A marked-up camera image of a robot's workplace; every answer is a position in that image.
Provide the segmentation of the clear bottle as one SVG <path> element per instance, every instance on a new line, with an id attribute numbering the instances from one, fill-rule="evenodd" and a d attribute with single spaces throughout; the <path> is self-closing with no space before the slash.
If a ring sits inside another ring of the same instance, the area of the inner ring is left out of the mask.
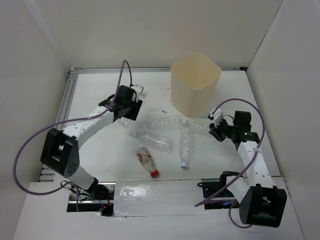
<path id="1" fill-rule="evenodd" d="M 183 119 L 180 115 L 165 116 L 145 120 L 142 127 L 151 131 L 170 131 L 183 127 Z"/>
<path id="2" fill-rule="evenodd" d="M 121 125 L 125 128 L 125 133 L 129 136 L 132 136 L 136 131 L 135 121 L 122 117 L 120 120 Z"/>
<path id="3" fill-rule="evenodd" d="M 210 128 L 209 124 L 203 120 L 200 119 L 185 119 L 182 121 L 182 124 L 189 128 L 193 133 L 204 135 L 210 137 L 209 134 Z"/>
<path id="4" fill-rule="evenodd" d="M 171 153 L 173 150 L 173 143 L 169 138 L 149 130 L 134 130 L 130 132 L 130 136 L 165 153 Z"/>

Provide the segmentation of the red cap labelled bottle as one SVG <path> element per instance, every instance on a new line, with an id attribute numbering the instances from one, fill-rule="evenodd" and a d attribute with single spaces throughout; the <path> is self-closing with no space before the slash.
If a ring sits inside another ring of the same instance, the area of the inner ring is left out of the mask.
<path id="1" fill-rule="evenodd" d="M 139 148 L 136 151 L 136 156 L 142 167 L 149 172 L 150 176 L 153 179 L 159 177 L 160 173 L 156 168 L 154 159 L 146 147 Z"/>

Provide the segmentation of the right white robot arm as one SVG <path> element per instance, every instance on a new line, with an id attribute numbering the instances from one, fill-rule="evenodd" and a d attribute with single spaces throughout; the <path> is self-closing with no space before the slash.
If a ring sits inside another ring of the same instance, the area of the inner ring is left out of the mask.
<path id="1" fill-rule="evenodd" d="M 251 113 L 236 111 L 233 124 L 227 123 L 220 109 L 208 118 L 212 121 L 209 133 L 219 142 L 230 139 L 248 168 L 246 178 L 237 178 L 237 172 L 224 171 L 218 184 L 220 194 L 233 194 L 239 204 L 239 217 L 243 226 L 279 227 L 287 193 L 277 187 L 269 173 L 258 146 L 260 138 L 256 132 L 251 131 Z"/>

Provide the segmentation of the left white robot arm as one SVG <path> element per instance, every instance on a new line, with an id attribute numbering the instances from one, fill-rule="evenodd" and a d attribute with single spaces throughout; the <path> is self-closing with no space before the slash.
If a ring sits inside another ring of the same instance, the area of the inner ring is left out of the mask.
<path id="1" fill-rule="evenodd" d="M 58 130 L 48 131 L 40 161 L 76 184 L 81 194 L 88 200 L 97 198 L 108 190 L 80 165 L 81 146 L 104 127 L 116 120 L 127 118 L 136 120 L 145 96 L 144 88 L 138 84 L 121 85 L 117 94 L 109 96 L 98 104 L 84 120 Z"/>

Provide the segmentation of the beige plastic bin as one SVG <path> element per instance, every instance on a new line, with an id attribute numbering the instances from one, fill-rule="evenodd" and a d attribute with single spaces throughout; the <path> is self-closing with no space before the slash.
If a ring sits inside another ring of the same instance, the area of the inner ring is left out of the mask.
<path id="1" fill-rule="evenodd" d="M 186 117 L 195 117 L 209 106 L 222 70 L 203 54 L 193 52 L 172 64 L 170 74 L 172 105 Z"/>

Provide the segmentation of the clear bottle pointing down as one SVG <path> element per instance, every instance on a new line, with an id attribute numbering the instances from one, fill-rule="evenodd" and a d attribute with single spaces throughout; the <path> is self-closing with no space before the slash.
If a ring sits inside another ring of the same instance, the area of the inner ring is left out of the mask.
<path id="1" fill-rule="evenodd" d="M 192 131 L 185 127 L 180 131 L 179 139 L 179 156 L 180 156 L 180 167 L 183 170 L 188 170 L 190 161 L 193 156 L 194 149 L 194 138 Z"/>

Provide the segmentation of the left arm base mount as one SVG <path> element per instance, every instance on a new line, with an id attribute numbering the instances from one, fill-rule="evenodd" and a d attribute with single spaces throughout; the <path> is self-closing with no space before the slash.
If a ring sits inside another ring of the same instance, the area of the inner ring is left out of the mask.
<path id="1" fill-rule="evenodd" d="M 114 194 L 115 183 L 99 184 L 95 196 L 90 196 L 81 188 L 77 189 L 70 185 L 66 187 L 69 191 L 66 211 L 68 213 L 98 213 L 104 217 L 114 216 Z"/>

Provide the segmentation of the aluminium frame rail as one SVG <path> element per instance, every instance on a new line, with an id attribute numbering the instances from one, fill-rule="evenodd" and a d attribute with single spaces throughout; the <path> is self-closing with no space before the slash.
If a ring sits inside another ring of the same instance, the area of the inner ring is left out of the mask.
<path id="1" fill-rule="evenodd" d="M 72 73 L 67 80 L 58 111 L 58 120 L 87 116 L 98 103 L 115 92 L 117 71 Z M 178 110 L 171 103 L 171 73 L 168 69 L 134 70 L 123 74 L 122 84 L 129 81 L 141 85 L 147 92 L 138 120 L 173 116 Z M 211 107 L 221 105 L 226 116 L 236 110 L 248 111 L 252 91 L 243 71 L 223 71 L 213 92 Z M 180 167 L 178 130 L 165 131 L 163 136 L 173 142 L 171 153 L 149 147 L 160 180 L 217 178 L 223 171 L 239 172 L 243 161 L 230 140 L 218 142 L 212 137 L 195 135 L 193 157 L 188 170 Z M 140 165 L 136 150 L 143 144 L 126 134 L 115 122 L 91 137 L 80 149 L 80 164 L 101 182 L 149 181 L 151 176 Z"/>

